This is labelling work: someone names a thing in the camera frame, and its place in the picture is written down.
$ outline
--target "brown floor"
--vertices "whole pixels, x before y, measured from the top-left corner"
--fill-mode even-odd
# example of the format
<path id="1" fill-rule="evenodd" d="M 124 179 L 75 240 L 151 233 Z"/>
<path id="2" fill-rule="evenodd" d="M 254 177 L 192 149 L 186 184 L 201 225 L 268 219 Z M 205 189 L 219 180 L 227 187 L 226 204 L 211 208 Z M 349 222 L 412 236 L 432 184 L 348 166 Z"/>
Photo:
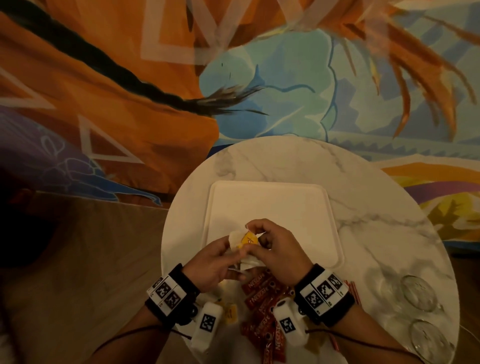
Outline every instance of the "brown floor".
<path id="1" fill-rule="evenodd" d="M 37 194 L 29 211 L 58 221 L 41 258 L 2 272 L 3 300 L 26 364 L 81 363 L 143 304 L 161 275 L 166 210 Z M 480 260 L 452 259 L 462 325 L 480 337 Z M 460 332 L 455 364 L 478 363 L 480 344 Z M 171 335 L 159 363 L 194 363 Z"/>

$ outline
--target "wristband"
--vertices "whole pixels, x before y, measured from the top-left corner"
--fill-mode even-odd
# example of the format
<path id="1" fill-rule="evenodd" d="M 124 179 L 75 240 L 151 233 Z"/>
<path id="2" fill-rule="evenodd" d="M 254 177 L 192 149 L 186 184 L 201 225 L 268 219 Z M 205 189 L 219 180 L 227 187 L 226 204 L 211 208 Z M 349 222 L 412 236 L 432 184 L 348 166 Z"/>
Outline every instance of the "wristband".
<path id="1" fill-rule="evenodd" d="M 182 268 L 182 264 L 178 264 L 166 277 L 160 277 L 147 290 L 145 306 L 167 328 L 190 322 L 195 311 L 193 303 L 200 294 L 199 289 L 183 274 Z"/>
<path id="2" fill-rule="evenodd" d="M 327 327 L 340 321 L 355 303 L 347 285 L 318 264 L 295 286 L 294 301 L 313 323 Z"/>

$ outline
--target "marble table top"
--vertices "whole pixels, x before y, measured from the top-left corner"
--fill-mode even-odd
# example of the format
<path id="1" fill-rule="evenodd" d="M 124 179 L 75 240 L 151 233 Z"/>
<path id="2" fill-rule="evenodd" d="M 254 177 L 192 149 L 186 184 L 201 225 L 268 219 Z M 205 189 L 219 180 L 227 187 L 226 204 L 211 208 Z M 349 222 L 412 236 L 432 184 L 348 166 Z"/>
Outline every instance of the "marble table top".
<path id="1" fill-rule="evenodd" d="M 381 324 L 395 320 L 396 313 L 385 303 L 382 282 L 407 274 L 422 277 L 434 288 L 442 309 L 419 318 L 437 325 L 456 346 L 460 314 L 455 276 L 442 241 L 425 214 L 373 164 L 312 139 L 255 138 L 203 162 L 170 207 L 162 238 L 164 274 L 178 262 L 185 264 L 201 248 L 209 189 L 219 180 L 323 186 L 345 255 L 336 273 L 355 281 L 365 311 Z"/>

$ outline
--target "white cutting board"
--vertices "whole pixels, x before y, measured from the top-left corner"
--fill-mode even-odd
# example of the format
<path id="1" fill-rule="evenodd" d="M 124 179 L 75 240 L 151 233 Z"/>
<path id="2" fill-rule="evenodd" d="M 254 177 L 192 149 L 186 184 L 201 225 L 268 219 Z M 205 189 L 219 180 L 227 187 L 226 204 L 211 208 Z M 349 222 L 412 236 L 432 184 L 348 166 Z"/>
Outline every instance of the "white cutting board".
<path id="1" fill-rule="evenodd" d="M 312 262 L 330 269 L 343 264 L 328 195 L 317 184 L 215 182 L 208 197 L 202 246 L 256 218 L 290 230 Z"/>

